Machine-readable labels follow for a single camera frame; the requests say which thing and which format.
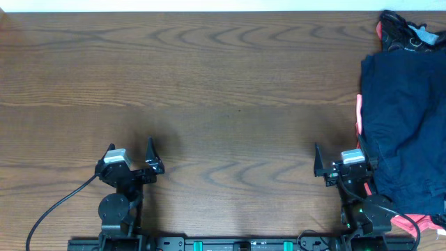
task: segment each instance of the black mount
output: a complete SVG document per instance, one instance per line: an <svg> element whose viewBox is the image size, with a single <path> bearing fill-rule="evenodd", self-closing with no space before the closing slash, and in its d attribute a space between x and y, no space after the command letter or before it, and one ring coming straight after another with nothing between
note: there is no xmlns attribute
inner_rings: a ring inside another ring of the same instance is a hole
<svg viewBox="0 0 446 251"><path fill-rule="evenodd" d="M156 182L156 175L164 173L164 165L148 139L147 169L130 171L131 161L125 149L110 144L98 161L95 174L100 180L116 188L99 205L102 231L97 240L68 241L68 251L385 251L411 250L411 238L386 238L391 230L389 215L370 203L364 203L341 189L339 182L356 195L375 204L392 208L392 203L381 195L367 195L367 183L372 181L378 160L368 151L360 137L361 149L343 152L342 160L325 168L316 145L314 176L323 176L327 186L336 185L341 197L341 222L348 227L336 236L302 233L297 238L153 238L141 232L142 185Z"/></svg>

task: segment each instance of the wooden table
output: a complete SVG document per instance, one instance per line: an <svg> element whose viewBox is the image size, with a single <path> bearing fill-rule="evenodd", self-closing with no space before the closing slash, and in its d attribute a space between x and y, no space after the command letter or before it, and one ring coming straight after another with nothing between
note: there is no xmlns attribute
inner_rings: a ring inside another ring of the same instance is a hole
<svg viewBox="0 0 446 251"><path fill-rule="evenodd" d="M144 167L154 136L166 174L144 226L188 236L339 231L339 196L314 178L355 147L360 62L379 13L24 13L0 22L0 250L92 174L109 143ZM446 29L444 13L402 13ZM92 182L39 226L32 250L97 236ZM420 250L444 250L423 233Z"/></svg>

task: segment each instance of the wood grain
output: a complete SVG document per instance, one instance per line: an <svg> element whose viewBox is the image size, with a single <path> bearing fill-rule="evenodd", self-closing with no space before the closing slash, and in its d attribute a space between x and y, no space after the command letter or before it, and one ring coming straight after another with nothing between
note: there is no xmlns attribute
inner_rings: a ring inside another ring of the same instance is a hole
<svg viewBox="0 0 446 251"><path fill-rule="evenodd" d="M339 198L312 176L355 146L360 62L379 13L27 13L0 22L0 250L93 174L110 142L166 174L143 224L188 236L341 229ZM446 29L444 13L402 13ZM94 181L35 232L32 250L97 236ZM423 233L420 250L444 250Z"/></svg>

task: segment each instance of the white wall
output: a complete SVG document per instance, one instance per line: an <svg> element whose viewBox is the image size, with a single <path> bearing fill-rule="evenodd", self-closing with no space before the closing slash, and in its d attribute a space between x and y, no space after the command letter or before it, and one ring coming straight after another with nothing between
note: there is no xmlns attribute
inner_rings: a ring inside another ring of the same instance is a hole
<svg viewBox="0 0 446 251"><path fill-rule="evenodd" d="M5 12L446 10L446 0L0 0Z"/></svg>

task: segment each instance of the black fabric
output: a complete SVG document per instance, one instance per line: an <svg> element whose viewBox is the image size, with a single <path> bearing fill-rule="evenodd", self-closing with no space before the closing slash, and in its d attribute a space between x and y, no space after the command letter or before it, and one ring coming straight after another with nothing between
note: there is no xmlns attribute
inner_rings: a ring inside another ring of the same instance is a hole
<svg viewBox="0 0 446 251"><path fill-rule="evenodd" d="M383 35L381 40L383 51L399 49L414 52L446 51L446 31L435 33L438 35L438 39L435 45L430 45L418 38L418 35L408 26L411 25L419 29L421 26L427 27L426 24L416 25L412 22L407 22L400 15L390 10L384 10L381 13L380 22Z"/></svg>
<svg viewBox="0 0 446 251"><path fill-rule="evenodd" d="M396 50L362 62L363 136L378 192L402 213L445 213L446 53Z"/></svg>

